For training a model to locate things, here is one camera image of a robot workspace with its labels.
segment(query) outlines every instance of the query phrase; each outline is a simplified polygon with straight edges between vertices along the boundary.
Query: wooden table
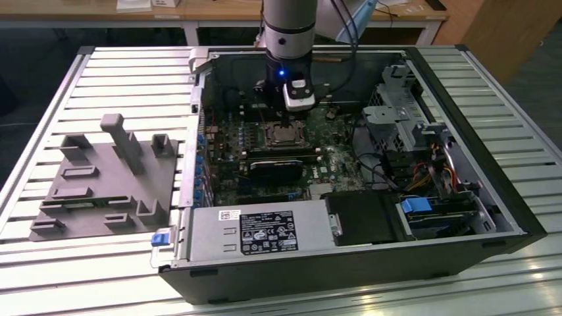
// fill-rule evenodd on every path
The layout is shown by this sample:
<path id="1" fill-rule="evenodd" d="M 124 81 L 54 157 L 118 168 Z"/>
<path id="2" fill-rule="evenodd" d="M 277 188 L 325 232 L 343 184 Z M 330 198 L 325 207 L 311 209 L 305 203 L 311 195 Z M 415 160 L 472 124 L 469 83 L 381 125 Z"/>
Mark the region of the wooden table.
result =
<path id="1" fill-rule="evenodd" d="M 562 17 L 562 1 L 441 1 L 450 20 L 434 44 L 465 44 L 496 79 L 508 83 Z"/>
<path id="2" fill-rule="evenodd" d="M 198 28 L 206 27 L 259 27 L 261 0 L 189 0 L 185 19 L 191 24 L 186 30 L 190 45 L 199 45 Z M 446 11 L 431 9 L 425 0 L 413 0 L 407 5 L 390 7 L 398 16 L 375 11 L 369 28 L 418 28 L 418 45 L 431 45 L 441 23 L 447 20 Z"/>
<path id="3" fill-rule="evenodd" d="M 198 28 L 259 27 L 261 0 L 182 0 L 176 8 L 154 7 L 142 13 L 118 13 L 115 7 L 116 0 L 0 0 L 0 28 L 183 28 L 195 46 Z M 425 0 L 390 11 L 399 16 L 391 21 L 375 12 L 369 27 L 418 28 L 417 44 L 430 45 L 446 11 L 434 11 Z"/>
<path id="4" fill-rule="evenodd" d="M 0 28 L 183 28 L 187 2 L 118 13 L 116 0 L 0 0 Z"/>

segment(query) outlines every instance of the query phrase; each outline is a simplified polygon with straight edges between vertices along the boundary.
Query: blue tab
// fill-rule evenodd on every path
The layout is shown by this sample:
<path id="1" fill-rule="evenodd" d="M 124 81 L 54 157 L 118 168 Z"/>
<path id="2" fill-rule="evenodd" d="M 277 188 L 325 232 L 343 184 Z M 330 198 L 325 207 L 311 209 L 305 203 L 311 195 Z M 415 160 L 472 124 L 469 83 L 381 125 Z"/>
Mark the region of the blue tab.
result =
<path id="1" fill-rule="evenodd" d="M 430 200 L 426 197 L 410 197 L 401 202 L 405 213 L 431 211 Z"/>
<path id="2" fill-rule="evenodd" d="M 152 239 L 150 240 L 150 244 L 152 245 L 152 247 L 170 245 L 170 233 L 154 234 Z"/>

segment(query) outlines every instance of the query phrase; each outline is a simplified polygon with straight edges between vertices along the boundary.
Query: aluminum extrusion table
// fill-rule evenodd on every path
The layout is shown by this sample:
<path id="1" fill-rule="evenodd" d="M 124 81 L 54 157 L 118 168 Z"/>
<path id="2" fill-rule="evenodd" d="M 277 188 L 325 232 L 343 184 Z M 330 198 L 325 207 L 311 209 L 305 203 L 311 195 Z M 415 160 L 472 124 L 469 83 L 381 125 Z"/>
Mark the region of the aluminum extrusion table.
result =
<path id="1" fill-rule="evenodd" d="M 107 142 L 104 113 L 139 140 L 183 139 L 190 47 L 96 48 L 78 55 L 0 193 L 0 313 L 36 315 L 500 315 L 561 313 L 562 154 L 470 52 L 421 52 L 549 232 L 457 276 L 227 305 L 193 306 L 150 264 L 151 234 L 34 243 L 39 204 L 63 160 L 63 135 Z M 182 168 L 182 157 L 178 166 Z M 179 187 L 180 173 L 175 188 Z M 179 200 L 172 196 L 172 208 Z"/>

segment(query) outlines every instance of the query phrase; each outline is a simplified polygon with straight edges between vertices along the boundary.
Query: warning label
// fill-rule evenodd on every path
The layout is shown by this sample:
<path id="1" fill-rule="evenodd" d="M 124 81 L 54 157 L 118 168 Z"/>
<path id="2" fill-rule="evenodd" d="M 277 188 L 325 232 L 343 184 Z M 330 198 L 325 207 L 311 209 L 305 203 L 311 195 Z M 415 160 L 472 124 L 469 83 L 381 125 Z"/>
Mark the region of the warning label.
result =
<path id="1" fill-rule="evenodd" d="M 245 255 L 299 250 L 293 211 L 241 215 Z"/>

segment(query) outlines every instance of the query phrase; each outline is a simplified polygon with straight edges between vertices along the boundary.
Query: black cable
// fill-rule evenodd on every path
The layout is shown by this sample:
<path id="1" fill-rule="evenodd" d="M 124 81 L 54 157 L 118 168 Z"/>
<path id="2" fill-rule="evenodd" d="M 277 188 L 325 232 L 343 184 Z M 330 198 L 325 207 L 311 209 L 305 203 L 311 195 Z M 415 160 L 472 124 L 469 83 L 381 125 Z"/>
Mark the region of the black cable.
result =
<path id="1" fill-rule="evenodd" d="M 355 37 L 351 36 L 351 31 L 350 31 L 350 28 L 347 26 L 346 19 L 343 18 L 341 8 L 335 4 L 335 0 L 330 0 L 330 2 L 333 3 L 333 7 L 335 9 L 335 12 L 337 12 L 337 14 L 341 18 L 341 21 L 343 23 L 343 26 L 346 28 L 346 33 L 347 33 L 347 36 L 350 38 L 350 45 L 351 45 L 350 57 L 342 60 L 342 62 L 350 61 L 350 63 L 351 63 L 350 72 L 349 72 L 347 77 L 343 80 L 343 82 L 338 86 L 335 86 L 334 88 L 330 88 L 330 93 L 334 93 L 339 89 L 342 89 L 343 86 L 346 86 L 346 84 L 351 81 L 353 75 L 355 74 L 355 59 L 357 59 L 358 46 L 359 46 L 359 32 L 358 32 L 358 26 L 355 25 L 355 21 L 353 19 L 350 10 L 347 9 L 346 4 L 343 3 L 343 0 L 339 0 L 339 2 L 341 2 L 341 5 L 342 5 L 343 9 L 346 10 L 347 15 L 350 16 L 350 21 L 351 21 L 351 25 L 353 25 L 353 31 L 355 32 Z"/>
<path id="2" fill-rule="evenodd" d="M 350 135 L 350 144 L 351 144 L 351 157 L 358 161 L 359 165 L 367 169 L 367 171 L 371 172 L 371 174 L 377 174 L 383 180 L 385 182 L 389 184 L 390 188 L 395 191 L 403 192 L 403 189 L 394 183 L 394 181 L 379 171 L 375 170 L 375 168 L 371 168 L 365 162 L 361 161 L 359 157 L 362 157 L 363 155 L 378 155 L 377 153 L 363 153 L 361 154 L 361 156 L 358 157 L 357 153 L 355 153 L 355 148 L 353 147 L 353 137 L 355 136 L 355 127 L 359 123 L 361 120 L 361 115 L 358 115 L 358 118 L 355 119 L 355 121 L 353 122 L 353 130 L 351 130 L 351 135 Z"/>
<path id="3" fill-rule="evenodd" d="M 393 28 L 394 17 L 395 16 L 398 17 L 398 14 L 394 14 L 394 13 L 390 12 L 390 7 L 385 3 L 382 3 L 382 2 L 379 2 L 379 3 L 386 7 L 386 9 L 389 10 L 389 12 L 385 12 L 385 11 L 378 10 L 378 9 L 375 9 L 375 10 L 378 10 L 378 12 L 386 13 L 390 16 L 390 28 Z"/>

